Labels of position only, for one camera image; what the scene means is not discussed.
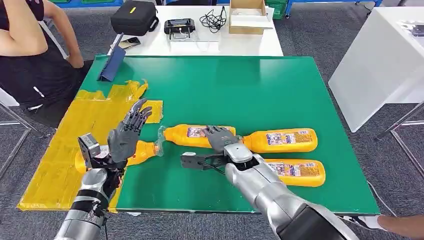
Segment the gray carpet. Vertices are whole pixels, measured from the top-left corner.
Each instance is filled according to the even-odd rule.
[[[95,54],[106,53],[109,49],[115,37],[109,17],[115,10],[67,11],[84,58],[92,59]],[[366,13],[362,5],[353,3],[297,3],[293,5],[290,19],[277,20],[275,26],[284,54],[314,57],[322,78],[327,82],[365,22]],[[411,108],[411,104],[387,104],[356,133],[350,133],[339,111],[366,178],[394,212],[402,216],[424,214],[424,180],[391,136],[382,141],[376,141],[374,137]],[[424,119],[424,113],[418,117]],[[0,121],[7,118],[0,112]],[[39,124],[37,127],[53,132]],[[19,131],[16,127],[0,128],[0,164],[18,141]],[[424,146],[420,141],[423,140],[424,127],[403,128],[399,133],[423,161]],[[65,217],[64,212],[21,212],[15,209],[50,139],[30,135],[0,184],[0,240],[52,239]],[[381,204],[379,206],[383,214],[389,213]],[[380,230],[351,227],[361,240],[407,239]],[[274,239],[262,216],[250,214],[143,213],[134,217],[120,213],[108,221],[108,235],[112,240]],[[105,239],[104,232],[100,239]]]

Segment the green tabletop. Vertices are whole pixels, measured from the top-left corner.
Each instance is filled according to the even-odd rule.
[[[289,188],[300,197],[336,213],[378,214],[348,137],[311,57],[146,56],[126,57],[113,83],[98,82],[106,62],[98,56],[81,89],[148,81],[144,94],[163,100],[163,119],[147,124],[141,140],[153,142],[160,126],[226,125],[237,134],[312,128],[318,147],[312,152],[262,154],[265,159],[321,161],[326,181],[320,187]],[[254,209],[225,176],[214,170],[185,169],[184,152],[210,154],[206,148],[165,142],[163,157],[128,167],[116,208],[119,211],[252,212]]]

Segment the robotic finger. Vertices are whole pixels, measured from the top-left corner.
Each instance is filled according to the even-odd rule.
[[[147,98],[142,98],[137,100],[129,109],[128,113],[125,115],[123,119],[124,124],[130,124],[131,119],[140,111],[142,106],[147,102]]]

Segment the black case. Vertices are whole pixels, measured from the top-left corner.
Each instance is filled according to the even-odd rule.
[[[144,36],[155,30],[159,23],[153,2],[128,0],[110,18],[117,34]]]

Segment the yellow mat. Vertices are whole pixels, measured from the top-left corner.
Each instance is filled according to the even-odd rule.
[[[74,166],[75,155],[80,151],[77,137],[92,133],[100,145],[106,145],[109,131],[124,119],[147,87],[147,83],[140,86],[137,81],[127,81],[127,85],[113,85],[107,98],[101,91],[80,90],[51,139],[17,207],[23,211],[68,210],[83,176]],[[159,123],[163,117],[163,102],[149,100],[143,107],[148,106],[152,106],[153,110],[147,123]],[[120,192],[121,188],[118,188],[110,202],[111,212],[116,211]]]

